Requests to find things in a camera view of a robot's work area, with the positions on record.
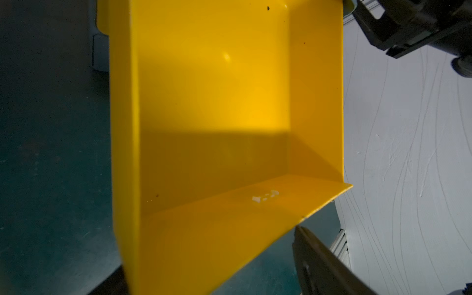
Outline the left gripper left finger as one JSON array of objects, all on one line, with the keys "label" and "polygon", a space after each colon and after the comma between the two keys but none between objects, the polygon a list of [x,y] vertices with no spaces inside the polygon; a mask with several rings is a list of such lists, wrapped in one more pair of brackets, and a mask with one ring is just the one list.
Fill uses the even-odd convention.
[{"label": "left gripper left finger", "polygon": [[106,280],[96,286],[88,295],[129,295],[123,267],[120,265]]}]

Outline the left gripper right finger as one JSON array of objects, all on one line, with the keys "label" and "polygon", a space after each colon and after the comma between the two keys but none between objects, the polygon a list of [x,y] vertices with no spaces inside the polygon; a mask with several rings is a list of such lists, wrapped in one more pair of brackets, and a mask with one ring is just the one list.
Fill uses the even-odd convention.
[{"label": "left gripper right finger", "polygon": [[373,295],[306,227],[295,227],[293,243],[297,277],[304,295]]}]

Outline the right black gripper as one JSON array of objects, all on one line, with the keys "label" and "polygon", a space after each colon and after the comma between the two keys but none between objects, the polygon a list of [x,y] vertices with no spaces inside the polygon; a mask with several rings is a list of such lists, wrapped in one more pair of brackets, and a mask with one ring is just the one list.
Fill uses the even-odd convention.
[{"label": "right black gripper", "polygon": [[472,2],[379,1],[384,9],[375,18],[359,2],[352,12],[369,43],[399,59],[429,45],[454,55],[453,70],[472,76]]}]

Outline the teal drawer cabinet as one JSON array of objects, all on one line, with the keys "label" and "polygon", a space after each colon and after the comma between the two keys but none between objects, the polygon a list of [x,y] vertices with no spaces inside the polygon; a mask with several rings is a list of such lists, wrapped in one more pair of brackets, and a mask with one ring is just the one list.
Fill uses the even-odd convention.
[{"label": "teal drawer cabinet", "polygon": [[90,47],[90,63],[94,70],[109,72],[109,36],[98,26],[98,3],[88,1],[88,43]]}]

